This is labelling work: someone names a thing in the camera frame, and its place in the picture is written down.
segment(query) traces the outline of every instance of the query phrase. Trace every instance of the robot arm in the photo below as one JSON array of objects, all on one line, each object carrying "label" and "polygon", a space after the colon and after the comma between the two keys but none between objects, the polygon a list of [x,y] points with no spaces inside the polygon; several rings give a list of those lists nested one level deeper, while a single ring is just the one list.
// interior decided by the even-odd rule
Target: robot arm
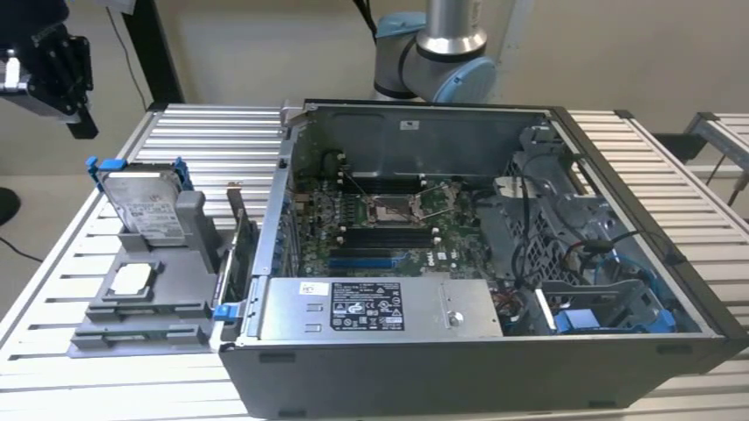
[{"label": "robot arm", "polygon": [[89,42],[68,34],[68,14],[64,0],[0,0],[0,97],[92,139]]},{"label": "robot arm", "polygon": [[485,103],[497,65],[485,57],[481,0],[430,0],[427,13],[385,16],[377,32],[375,99]]}]

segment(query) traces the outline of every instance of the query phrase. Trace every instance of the cable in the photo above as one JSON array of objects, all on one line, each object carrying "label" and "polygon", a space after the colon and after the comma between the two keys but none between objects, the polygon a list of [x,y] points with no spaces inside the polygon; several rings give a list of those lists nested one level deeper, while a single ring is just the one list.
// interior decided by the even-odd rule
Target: cable
[{"label": "cable", "polygon": [[666,248],[669,249],[669,251],[676,251],[673,245],[670,244],[669,238],[665,235],[648,230],[634,230],[634,231],[625,232],[622,235],[617,235],[611,239],[611,245],[614,246],[619,241],[628,239],[629,237],[634,237],[638,234],[640,235],[648,234],[652,239],[660,239],[664,243],[664,246],[666,246]]},{"label": "cable", "polygon": [[31,259],[31,260],[33,260],[39,263],[41,263],[44,261],[39,257],[33,257],[31,254],[27,254],[23,251],[20,251],[17,248],[15,248],[13,244],[11,244],[11,241],[4,239],[3,237],[0,237],[0,242],[5,243],[5,245],[11,248],[11,250],[13,250],[13,252],[16,254],[21,255],[24,258]]},{"label": "cable", "polygon": [[736,198],[738,197],[738,193],[741,192],[741,190],[734,190],[734,192],[730,194],[730,197],[728,198],[728,207],[732,207],[734,205],[736,202]]},{"label": "cable", "polygon": [[359,10],[359,14],[366,22],[366,27],[370,28],[370,32],[372,33],[372,41],[377,44],[377,25],[375,20],[372,19],[372,8],[368,5],[368,2],[364,0],[352,0],[355,7]]},{"label": "cable", "polygon": [[115,35],[117,36],[117,41],[119,44],[121,45],[121,51],[126,54],[126,62],[128,63],[130,78],[132,79],[134,85],[136,85],[138,95],[140,96],[140,103],[143,104],[143,111],[147,111],[148,107],[146,106],[146,97],[143,96],[143,91],[140,90],[140,86],[138,85],[136,75],[132,72],[132,63],[130,62],[128,48],[126,47],[126,42],[121,40],[121,37],[119,36],[119,29],[117,29],[117,25],[115,25],[115,18],[112,17],[112,12],[109,10],[109,7],[105,7],[104,9],[107,9],[107,16],[109,16],[112,29],[115,30]]},{"label": "cable", "polygon": [[710,182],[713,181],[713,177],[716,176],[717,173],[717,169],[721,168],[721,165],[724,164],[725,161],[725,153],[724,156],[721,156],[721,159],[717,161],[716,167],[713,168],[713,172],[710,173],[710,176],[706,178],[705,181],[705,185],[709,186]]}]

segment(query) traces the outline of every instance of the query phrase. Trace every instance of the white wall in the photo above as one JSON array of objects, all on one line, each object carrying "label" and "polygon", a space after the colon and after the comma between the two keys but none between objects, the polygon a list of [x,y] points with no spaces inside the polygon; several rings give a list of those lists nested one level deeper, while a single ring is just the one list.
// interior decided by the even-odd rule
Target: white wall
[{"label": "white wall", "polygon": [[535,0],[502,101],[628,109],[652,131],[748,112],[746,16],[745,0]]},{"label": "white wall", "polygon": [[[143,108],[130,80],[121,47],[104,9],[92,1],[71,2],[69,5],[69,32],[88,37],[91,41],[91,114],[99,125],[100,135],[93,140],[76,140],[64,125],[39,118],[15,104],[0,101],[0,175],[84,174],[85,158],[92,154],[99,157],[113,156],[143,118]],[[121,19],[116,13],[113,15],[130,45]],[[131,59],[138,76],[142,77],[134,53]]]},{"label": "white wall", "polygon": [[[497,57],[511,2],[485,1]],[[287,98],[368,98],[375,45],[350,0],[159,0],[188,101],[279,104]],[[426,0],[374,0],[374,20],[423,11]]]}]

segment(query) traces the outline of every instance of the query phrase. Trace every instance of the motherboard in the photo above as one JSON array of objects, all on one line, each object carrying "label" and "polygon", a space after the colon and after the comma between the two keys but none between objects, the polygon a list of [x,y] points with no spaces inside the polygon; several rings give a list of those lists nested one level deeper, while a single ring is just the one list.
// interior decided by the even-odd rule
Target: motherboard
[{"label": "motherboard", "polygon": [[493,279],[471,194],[457,178],[299,181],[299,274]]}]

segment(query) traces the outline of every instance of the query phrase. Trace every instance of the blue connector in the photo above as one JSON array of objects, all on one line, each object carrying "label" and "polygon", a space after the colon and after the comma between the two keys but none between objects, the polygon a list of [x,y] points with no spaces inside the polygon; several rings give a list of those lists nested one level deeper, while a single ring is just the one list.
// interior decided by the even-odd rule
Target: blue connector
[{"label": "blue connector", "polygon": [[234,322],[239,319],[239,304],[220,304],[214,310],[214,320],[216,322]]}]

